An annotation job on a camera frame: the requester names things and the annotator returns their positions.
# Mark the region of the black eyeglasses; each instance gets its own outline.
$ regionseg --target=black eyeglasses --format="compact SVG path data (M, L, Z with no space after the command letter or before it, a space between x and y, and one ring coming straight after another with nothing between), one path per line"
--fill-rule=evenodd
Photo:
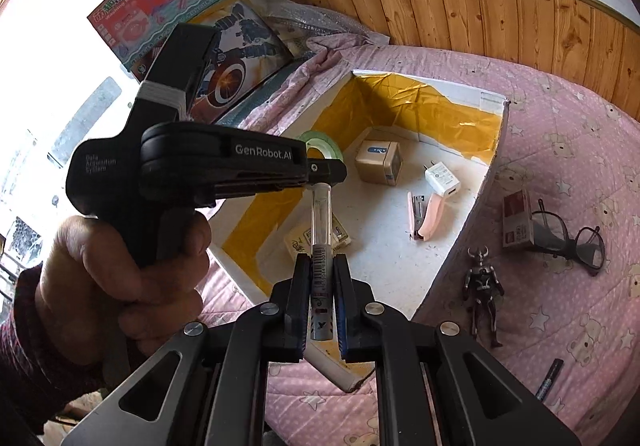
M564 220L555 213L546 211L542 199L538 199L538 206L540 211L531 214L532 250L577 260L591 276L596 276L604 265L605 257L600 226L595 229L584 227L575 238L570 238Z

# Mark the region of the hand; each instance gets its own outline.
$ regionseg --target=hand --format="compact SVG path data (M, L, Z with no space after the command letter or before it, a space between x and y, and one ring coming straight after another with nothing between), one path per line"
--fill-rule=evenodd
M56 233L36 288L38 316L56 349L77 365L104 357L102 299L129 302L118 317L150 356L202 310L194 289L209 269L209 224L194 214L176 258L140 269L120 234L97 219L71 217Z

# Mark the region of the white charger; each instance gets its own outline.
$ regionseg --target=white charger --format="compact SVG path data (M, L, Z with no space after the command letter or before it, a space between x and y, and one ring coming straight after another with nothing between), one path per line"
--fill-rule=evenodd
M453 175L449 168L440 161L430 168L424 167L424 177L433 190L441 197L449 197L460 190L460 181Z

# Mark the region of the window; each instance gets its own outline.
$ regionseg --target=window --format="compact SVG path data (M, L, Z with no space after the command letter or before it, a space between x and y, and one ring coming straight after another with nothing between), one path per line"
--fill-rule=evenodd
M75 212L64 191L75 146L119 133L138 90L86 19L101 1L10 0L0 16L0 266L11 272L11 258L39 263ZM6 277L0 267L3 292Z

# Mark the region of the roll of tape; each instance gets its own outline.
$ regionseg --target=roll of tape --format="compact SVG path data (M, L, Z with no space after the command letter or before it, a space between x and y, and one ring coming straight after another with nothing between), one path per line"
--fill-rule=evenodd
M340 159L344 161L338 145L324 132L309 130L299 136L298 139L306 144L307 150L309 148L315 148L318 152L322 153L325 159Z

